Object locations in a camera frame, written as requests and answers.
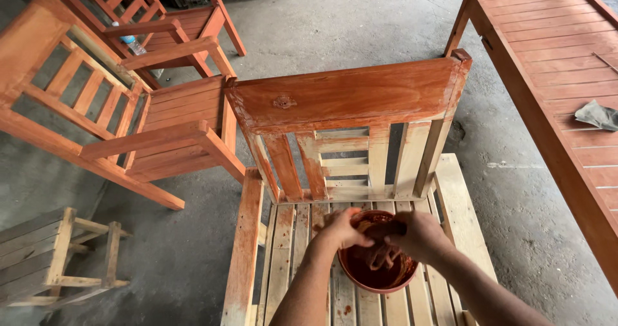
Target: bowl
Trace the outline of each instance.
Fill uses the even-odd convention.
[[[388,211],[368,210],[355,215],[350,223],[354,228],[366,229],[371,224],[388,222],[394,216]],[[402,253],[393,261],[391,269],[371,270],[364,260],[350,254],[350,249],[337,251],[341,268],[358,287],[374,293],[391,293],[403,289],[414,278],[418,268],[418,262]]]

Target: chair backrest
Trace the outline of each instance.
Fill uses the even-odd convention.
[[[33,84],[35,76],[50,59],[61,65],[51,73],[46,84]],[[42,148],[47,146],[43,140],[64,141],[57,144],[73,146],[60,134],[11,110],[16,100],[25,94],[100,140],[127,135],[140,95],[150,93],[151,88],[135,72],[124,69],[120,62],[120,57],[62,2],[33,0],[0,35],[3,74],[0,77],[0,128]],[[74,78],[83,66],[89,71],[85,83],[74,100],[63,102],[61,98],[66,87],[72,80],[78,81]],[[118,121],[110,122],[120,102],[124,102],[124,107]],[[112,132],[108,131],[110,124],[112,127],[115,124]]]
[[[164,18],[165,8],[158,0],[147,3],[144,0],[62,0],[69,8],[94,30],[97,35],[110,44],[119,55],[128,57],[131,54],[116,37],[108,39],[103,35],[103,31],[111,26],[111,22],[118,22],[120,25],[129,23],[149,22],[155,15]]]
[[[471,62],[456,50],[429,61],[231,78],[224,92],[274,203],[413,200],[426,197]],[[400,123],[395,180],[386,185],[391,124]],[[294,163],[291,133],[302,166]]]

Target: stained wood surface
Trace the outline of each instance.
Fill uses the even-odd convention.
[[[600,0],[470,0],[468,15],[614,292],[614,133],[574,120],[595,99],[618,108],[618,17]]]

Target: chair leg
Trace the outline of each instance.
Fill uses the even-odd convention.
[[[208,128],[208,131],[204,137],[195,139],[208,153],[222,166],[224,167],[234,179],[240,184],[245,179],[245,166],[239,161],[239,159],[230,151],[223,141],[219,138],[217,133]]]

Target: stained wooden chair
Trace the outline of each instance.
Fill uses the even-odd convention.
[[[148,181],[217,165],[243,181],[245,167],[234,155],[236,120],[221,92],[226,77],[153,91],[127,67],[174,59],[200,47],[213,55],[222,54],[216,40],[209,37],[185,43],[180,53],[165,49],[121,61],[59,0],[33,0],[0,35],[0,129],[155,202],[182,209],[184,201]],[[56,49],[68,53],[63,64],[46,85],[34,85],[38,70]],[[65,104],[63,92],[82,65],[91,73],[73,103]],[[222,67],[221,72],[234,76],[229,67]],[[104,100],[97,101],[102,83],[109,90]],[[102,141],[81,146],[18,114],[11,107],[22,93]],[[122,113],[113,122],[121,97],[125,101]],[[133,134],[127,136],[132,124]],[[119,166],[123,153],[124,164]]]
[[[315,235],[310,228],[351,205],[441,212],[455,245],[495,279],[457,158],[441,155],[471,62],[457,50],[430,61],[228,80],[224,91],[257,167],[243,184],[221,325],[267,325]],[[391,140],[391,125],[402,123],[401,138]],[[296,147],[302,164],[292,159]],[[389,149],[398,152],[393,184],[386,180]],[[260,222],[264,188],[272,202],[267,226]],[[266,250],[252,305],[257,245]],[[409,286],[386,296],[355,287],[337,259],[331,273],[327,325],[381,325],[383,318],[389,325],[433,325],[434,318],[474,325],[433,267],[421,265]]]
[[[118,222],[105,226],[76,213],[61,208],[0,232],[0,306],[55,309],[129,284],[116,279],[116,268],[120,237],[131,235]],[[65,275],[70,255],[87,254],[90,249],[82,243],[100,235],[108,236],[102,276]],[[63,286],[85,289],[61,296]]]
[[[175,49],[180,44],[203,37],[217,37],[222,25],[228,30],[238,53],[241,56],[247,53],[221,0],[212,0],[211,7],[178,12],[167,12],[159,0],[90,0],[90,4],[83,0],[62,1],[123,58],[130,57],[132,53],[128,46],[119,40],[119,36],[145,34],[140,43],[148,52],[152,52]],[[102,18],[98,18],[90,8],[96,9],[99,15],[106,15],[112,22],[118,22],[120,26],[113,27],[111,22],[102,22]],[[153,63],[139,69],[138,74],[155,89],[161,86],[147,69],[193,66],[202,77],[211,77],[212,71],[205,63],[207,56],[208,50],[202,49],[185,57]]]
[[[445,55],[468,19],[618,295],[618,133],[574,116],[618,109],[618,16],[600,0],[464,0]]]

